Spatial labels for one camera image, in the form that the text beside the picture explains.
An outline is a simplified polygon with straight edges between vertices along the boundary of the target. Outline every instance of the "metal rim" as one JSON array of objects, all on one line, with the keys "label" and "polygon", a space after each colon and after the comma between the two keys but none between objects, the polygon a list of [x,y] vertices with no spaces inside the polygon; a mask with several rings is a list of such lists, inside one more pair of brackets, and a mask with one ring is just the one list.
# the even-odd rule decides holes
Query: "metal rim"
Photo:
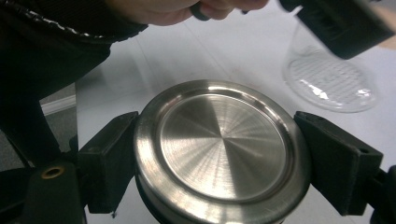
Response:
[{"label": "metal rim", "polygon": [[[287,161],[274,185],[257,196],[215,197],[180,180],[164,161],[161,145],[162,123],[180,102],[207,95],[232,97],[267,116],[279,132]],[[169,220],[184,223],[278,223],[305,196],[309,187],[310,162],[304,139],[294,120],[268,97],[247,87],[216,80],[179,84],[155,97],[142,111],[134,135],[138,177],[142,190],[151,195],[153,205],[166,206]]]}]

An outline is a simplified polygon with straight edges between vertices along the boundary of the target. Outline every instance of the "person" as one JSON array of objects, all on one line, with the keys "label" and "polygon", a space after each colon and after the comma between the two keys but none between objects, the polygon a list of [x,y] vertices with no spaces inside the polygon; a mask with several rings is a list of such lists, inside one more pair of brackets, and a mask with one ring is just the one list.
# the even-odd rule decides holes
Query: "person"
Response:
[{"label": "person", "polygon": [[214,20],[267,0],[0,0],[0,129],[34,166],[62,153],[39,100],[103,62],[112,43],[148,25],[191,17],[191,6]]}]

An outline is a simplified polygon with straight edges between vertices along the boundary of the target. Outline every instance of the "stainless steel sample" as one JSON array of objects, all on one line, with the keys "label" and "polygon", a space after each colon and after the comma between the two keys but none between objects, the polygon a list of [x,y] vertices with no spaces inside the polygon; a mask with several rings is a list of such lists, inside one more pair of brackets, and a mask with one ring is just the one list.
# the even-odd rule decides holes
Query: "stainless steel sample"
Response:
[{"label": "stainless steel sample", "polygon": [[241,85],[177,85],[147,105],[136,127],[136,178],[167,222],[279,223],[310,183],[293,119]]}]

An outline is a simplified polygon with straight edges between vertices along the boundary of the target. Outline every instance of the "black device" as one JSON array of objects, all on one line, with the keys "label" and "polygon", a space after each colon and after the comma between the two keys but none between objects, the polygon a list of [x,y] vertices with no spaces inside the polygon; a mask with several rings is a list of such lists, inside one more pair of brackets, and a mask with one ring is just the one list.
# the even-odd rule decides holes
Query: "black device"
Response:
[{"label": "black device", "polygon": [[[116,211],[135,172],[131,139],[137,117],[132,112],[111,120],[76,152],[77,160],[2,172],[7,184],[0,190],[6,199],[0,222],[22,214],[23,224],[77,224],[85,223],[85,205],[91,213]],[[311,154],[311,184],[338,213],[361,216],[368,203],[375,209],[371,224],[396,223],[396,166],[382,171],[381,152],[322,117],[297,112],[294,120]]]},{"label": "black device", "polygon": [[[394,35],[362,0],[279,0],[337,57],[350,59]],[[191,13],[201,21],[209,20],[200,12],[200,4]]]}]

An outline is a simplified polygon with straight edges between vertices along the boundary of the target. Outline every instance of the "clamp jaw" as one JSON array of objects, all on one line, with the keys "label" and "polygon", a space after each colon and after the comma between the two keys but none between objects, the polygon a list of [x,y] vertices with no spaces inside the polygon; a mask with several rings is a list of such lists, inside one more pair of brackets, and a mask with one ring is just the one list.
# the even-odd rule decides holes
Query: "clamp jaw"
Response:
[{"label": "clamp jaw", "polygon": [[394,35],[362,0],[279,0],[336,56],[350,59]]}]

